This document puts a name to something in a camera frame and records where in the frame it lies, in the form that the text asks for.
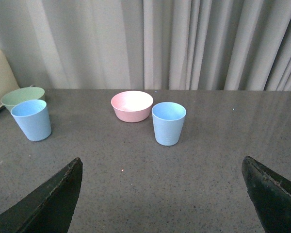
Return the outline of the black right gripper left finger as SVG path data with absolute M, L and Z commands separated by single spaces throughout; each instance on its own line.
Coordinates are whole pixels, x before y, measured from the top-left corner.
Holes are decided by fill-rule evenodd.
M 83 163 L 75 158 L 0 214 L 0 233 L 66 233 L 79 198 Z

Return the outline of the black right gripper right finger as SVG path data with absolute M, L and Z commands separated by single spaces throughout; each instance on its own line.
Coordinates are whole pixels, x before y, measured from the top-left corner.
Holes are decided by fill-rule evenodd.
M 291 181 L 246 156 L 242 175 L 266 233 L 291 233 Z

